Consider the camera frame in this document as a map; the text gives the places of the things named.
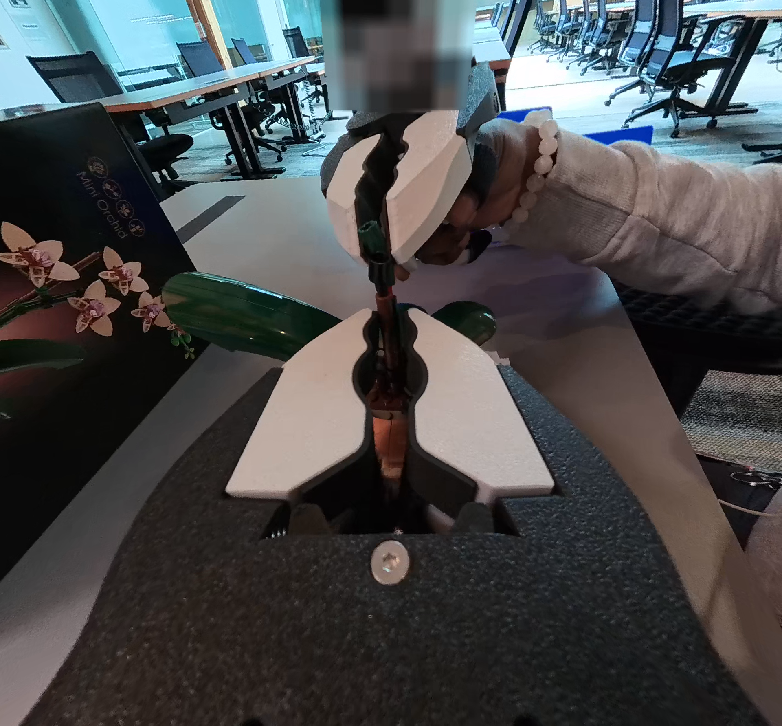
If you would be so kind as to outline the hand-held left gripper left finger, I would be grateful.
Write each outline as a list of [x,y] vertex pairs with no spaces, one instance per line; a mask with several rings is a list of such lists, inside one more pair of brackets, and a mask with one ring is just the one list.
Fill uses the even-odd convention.
[[369,308],[339,322],[285,363],[234,472],[235,498],[303,497],[368,451],[372,421],[354,381],[368,345]]

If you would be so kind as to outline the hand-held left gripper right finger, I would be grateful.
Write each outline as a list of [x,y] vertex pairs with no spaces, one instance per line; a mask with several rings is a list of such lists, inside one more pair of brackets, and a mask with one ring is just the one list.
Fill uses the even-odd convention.
[[468,503],[548,497],[554,478],[494,359],[417,308],[407,365],[411,399],[406,482],[435,532],[449,531]]

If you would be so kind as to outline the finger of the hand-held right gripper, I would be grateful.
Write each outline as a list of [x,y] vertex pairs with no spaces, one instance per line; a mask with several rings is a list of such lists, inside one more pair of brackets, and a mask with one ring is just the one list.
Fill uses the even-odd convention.
[[386,219],[390,254],[404,263],[404,219],[400,216],[397,165],[404,145],[386,133],[360,140],[341,155],[327,186],[327,210],[336,239],[359,264],[367,264],[360,247],[359,228]]
[[458,110],[428,112],[402,134],[404,152],[386,193],[390,248],[399,265],[409,264],[444,222],[472,172],[457,119]]

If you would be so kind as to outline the green and brown toy stem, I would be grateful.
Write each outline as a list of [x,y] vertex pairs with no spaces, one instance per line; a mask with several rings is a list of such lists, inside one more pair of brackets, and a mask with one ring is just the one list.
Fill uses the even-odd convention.
[[360,225],[357,236],[361,256],[367,262],[368,278],[376,290],[376,310],[382,336],[383,367],[377,368],[377,388],[370,397],[374,408],[401,411],[406,402],[406,372],[393,288],[396,281],[393,257],[379,217]]

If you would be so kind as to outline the toy orchid plant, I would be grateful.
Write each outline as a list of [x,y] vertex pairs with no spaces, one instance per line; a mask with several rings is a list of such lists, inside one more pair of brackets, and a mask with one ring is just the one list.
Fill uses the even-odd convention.
[[[227,350],[257,353],[284,362],[342,321],[290,297],[200,272],[181,273],[170,279],[163,288],[163,302],[172,323],[196,337]],[[413,371],[407,365],[413,332],[406,313],[412,308],[424,311],[415,305],[397,304],[408,414],[416,391],[411,382]],[[496,331],[491,310],[473,302],[450,303],[430,316],[481,347]],[[354,373],[354,381],[365,397],[370,413],[369,396],[376,385],[375,353],[382,339],[375,318],[373,311],[365,328],[369,348]]]

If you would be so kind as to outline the person's right forearm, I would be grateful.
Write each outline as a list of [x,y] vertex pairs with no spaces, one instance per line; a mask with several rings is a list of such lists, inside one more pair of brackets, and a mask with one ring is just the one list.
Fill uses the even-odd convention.
[[780,310],[779,164],[699,164],[559,130],[552,170],[514,235],[638,290]]

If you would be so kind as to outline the grey desk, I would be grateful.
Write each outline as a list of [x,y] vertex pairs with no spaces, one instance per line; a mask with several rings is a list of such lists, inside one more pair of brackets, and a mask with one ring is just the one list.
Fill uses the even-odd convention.
[[[187,248],[199,270],[344,316],[369,285],[336,243],[315,176],[200,184],[163,210],[180,229],[243,196]],[[411,300],[462,297],[500,317],[492,348],[608,457],[672,554],[719,655],[780,724],[780,629],[706,482],[610,280],[518,248],[465,268],[422,269]],[[2,579],[2,724],[20,724],[71,651],[110,563],[152,488],[277,363],[209,347]]]

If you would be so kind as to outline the person's right hand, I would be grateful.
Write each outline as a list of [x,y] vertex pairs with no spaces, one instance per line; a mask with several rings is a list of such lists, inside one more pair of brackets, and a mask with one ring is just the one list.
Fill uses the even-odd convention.
[[539,156],[540,136],[531,125],[503,118],[477,134],[472,171],[444,222],[416,253],[424,264],[457,262],[475,232],[503,224],[512,215]]

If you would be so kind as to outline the blue plastic bin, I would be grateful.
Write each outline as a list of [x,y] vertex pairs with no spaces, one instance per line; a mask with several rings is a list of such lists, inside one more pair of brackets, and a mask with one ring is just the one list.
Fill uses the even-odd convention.
[[[550,106],[540,106],[523,110],[505,110],[500,112],[499,118],[520,124],[523,123],[528,116],[538,112],[544,113],[545,117],[553,116],[553,111]],[[611,145],[622,141],[651,145],[653,134],[654,128],[650,125],[646,125],[630,128],[620,128],[610,131],[588,132],[583,134],[583,136],[603,145]]]

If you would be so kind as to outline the group of wood-edged tables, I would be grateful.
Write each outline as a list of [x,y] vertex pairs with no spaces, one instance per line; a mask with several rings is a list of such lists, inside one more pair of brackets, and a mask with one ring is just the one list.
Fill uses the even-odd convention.
[[[750,40],[750,36],[756,35],[759,39],[765,32],[761,30],[761,26],[766,27],[771,20],[780,21],[780,0],[727,0],[685,7],[685,10],[686,16],[691,18],[698,19],[700,17],[703,20],[709,16],[716,26],[720,25],[720,20],[740,25],[744,25],[746,21],[748,32],[749,26],[753,25],[757,34],[752,31],[747,35],[745,51],[748,53],[748,60],[751,60],[754,54],[750,52],[749,48],[756,47],[756,43]],[[493,44],[494,42],[489,43],[487,39],[475,47],[479,65],[483,65],[484,68],[490,67],[494,73],[498,73],[500,68],[509,64],[511,73],[518,73],[521,71],[519,67],[522,64],[527,67],[524,71],[533,66],[530,61],[534,61],[535,56],[523,56],[509,62],[499,60],[499,58],[490,61],[486,56],[490,55],[490,47]],[[482,60],[482,55],[486,57],[485,61]],[[288,91],[298,82],[307,80],[309,74],[307,68],[312,64],[312,61],[311,56],[305,56],[279,62],[245,64],[199,77],[184,78],[160,86],[142,88],[142,90],[121,92],[110,96],[91,96],[76,103],[95,102],[102,104],[109,114],[114,117],[120,116],[121,127],[123,120],[127,123],[127,116],[141,115],[150,111],[152,113],[159,111],[164,114],[164,117],[161,118],[164,126],[181,125],[199,115],[210,112],[225,114],[229,107],[237,106],[243,99],[247,100],[253,97],[254,84],[258,84],[264,91]],[[60,102],[50,88],[44,87],[46,93],[37,101],[2,106],[2,120],[76,105],[76,103]],[[225,117],[228,129],[225,142],[228,142],[228,139],[234,141],[234,144],[247,142],[249,143],[248,150],[254,154],[253,140],[248,138],[246,125],[242,122],[238,127],[233,127],[229,124],[229,117],[230,115]],[[578,117],[578,120],[583,125],[576,126],[576,133],[581,132],[582,129],[583,133],[608,131],[606,126],[601,124],[601,121],[604,123],[608,120],[607,117],[603,119],[595,114]],[[745,166],[751,163],[751,158],[749,151],[739,148],[738,140],[758,138],[755,134],[751,137],[739,135],[736,131],[741,126],[736,128],[729,125],[727,128],[718,127],[708,130],[701,128],[695,131],[695,139],[699,141],[698,143],[695,143],[695,140],[690,141],[688,139],[690,135],[686,133],[684,139],[664,140],[663,133],[670,132],[663,132],[661,125],[652,127],[654,128],[652,145],[664,153],[692,156],[695,150],[701,147],[705,148],[705,152],[708,151],[708,153],[702,158],[697,158],[697,161],[734,161]]]

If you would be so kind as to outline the group of black office chairs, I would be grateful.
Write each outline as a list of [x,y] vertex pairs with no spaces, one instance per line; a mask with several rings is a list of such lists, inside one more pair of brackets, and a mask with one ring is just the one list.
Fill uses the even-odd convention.
[[[426,9],[425,0],[324,1],[326,74],[343,77],[354,88],[349,106],[413,106],[422,111],[423,106],[466,104],[470,71],[479,62],[455,48],[455,58],[448,58],[445,50],[435,47],[435,32],[428,28],[435,10]],[[710,44],[709,35],[718,27],[713,20],[699,47],[681,45],[682,25],[696,21],[683,11],[683,0],[638,0],[634,16],[638,29],[648,37],[646,46],[638,49],[635,64],[675,86],[691,86],[697,76],[734,63],[729,54],[708,56],[704,51]],[[28,61],[62,103],[124,92],[93,52],[30,57]],[[259,163],[257,138],[239,104],[225,114],[209,114],[220,114],[217,122],[226,134],[228,115],[233,127],[246,125],[254,154],[248,150],[249,143],[234,144],[228,139],[240,175],[256,180],[283,173],[281,167]]]

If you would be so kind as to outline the black orchid toy box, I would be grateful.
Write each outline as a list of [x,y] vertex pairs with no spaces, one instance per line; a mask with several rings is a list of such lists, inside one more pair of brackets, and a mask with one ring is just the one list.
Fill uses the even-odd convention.
[[169,319],[164,285],[196,268],[105,107],[1,129],[5,576],[206,343]]

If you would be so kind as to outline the black mesh seat cushion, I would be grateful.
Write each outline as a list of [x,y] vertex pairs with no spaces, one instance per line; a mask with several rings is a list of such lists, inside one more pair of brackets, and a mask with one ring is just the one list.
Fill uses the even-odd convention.
[[645,348],[697,361],[709,370],[780,375],[779,311],[743,314],[726,302],[699,308],[685,297],[611,283]]

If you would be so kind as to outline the black bag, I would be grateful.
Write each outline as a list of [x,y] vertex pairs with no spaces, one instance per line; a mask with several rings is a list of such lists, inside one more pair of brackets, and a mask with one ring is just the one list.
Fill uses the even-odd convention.
[[707,455],[697,457],[740,547],[745,549],[756,516],[764,513],[780,490],[780,475]]

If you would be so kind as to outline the person's grey hoodie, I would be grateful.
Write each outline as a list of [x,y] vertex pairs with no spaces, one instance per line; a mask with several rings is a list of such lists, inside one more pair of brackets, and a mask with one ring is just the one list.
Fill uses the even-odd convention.
[[748,535],[745,556],[777,622],[781,623],[781,493],[773,497]]

